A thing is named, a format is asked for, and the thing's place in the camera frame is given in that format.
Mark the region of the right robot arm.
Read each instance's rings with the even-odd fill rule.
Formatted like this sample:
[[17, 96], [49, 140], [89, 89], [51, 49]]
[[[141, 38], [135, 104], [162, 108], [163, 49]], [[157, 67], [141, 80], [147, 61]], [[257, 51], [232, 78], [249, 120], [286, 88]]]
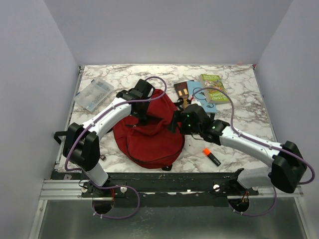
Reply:
[[293, 193], [308, 168], [295, 143], [280, 144], [245, 134], [225, 121], [208, 116], [197, 104], [174, 111], [167, 128], [172, 133], [178, 130], [183, 135], [198, 134], [207, 142], [239, 150], [264, 163], [264, 167], [237, 171], [237, 178], [229, 183], [235, 195], [257, 186], [274, 186]]

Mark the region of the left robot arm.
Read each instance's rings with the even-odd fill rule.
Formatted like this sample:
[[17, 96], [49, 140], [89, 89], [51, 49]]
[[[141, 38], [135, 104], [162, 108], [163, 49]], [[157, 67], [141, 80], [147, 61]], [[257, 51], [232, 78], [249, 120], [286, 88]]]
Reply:
[[98, 196], [110, 193], [109, 176], [100, 164], [100, 140], [120, 120], [135, 112], [142, 112], [149, 103], [155, 88], [147, 80], [138, 80], [134, 88], [117, 93], [113, 101], [100, 113], [82, 123], [72, 123], [66, 132], [63, 156], [64, 168], [71, 162], [78, 166], [94, 183], [93, 190]]

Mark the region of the red student backpack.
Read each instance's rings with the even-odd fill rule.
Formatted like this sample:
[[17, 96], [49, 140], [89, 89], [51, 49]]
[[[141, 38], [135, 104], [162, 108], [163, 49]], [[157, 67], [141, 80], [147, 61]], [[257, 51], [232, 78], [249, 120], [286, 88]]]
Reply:
[[[185, 144], [184, 135], [167, 129], [177, 105], [162, 90], [156, 89], [146, 122], [129, 115], [111, 129], [120, 151], [143, 168], [170, 171]], [[58, 131], [56, 136], [66, 137], [66, 132]]]

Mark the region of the orange black highlighter marker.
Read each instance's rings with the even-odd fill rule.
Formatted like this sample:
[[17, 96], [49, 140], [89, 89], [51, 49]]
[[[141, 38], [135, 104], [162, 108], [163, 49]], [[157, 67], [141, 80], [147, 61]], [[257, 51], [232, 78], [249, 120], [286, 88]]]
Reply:
[[212, 152], [208, 149], [205, 148], [203, 150], [203, 153], [217, 166], [219, 167], [221, 165], [221, 162], [212, 154]]

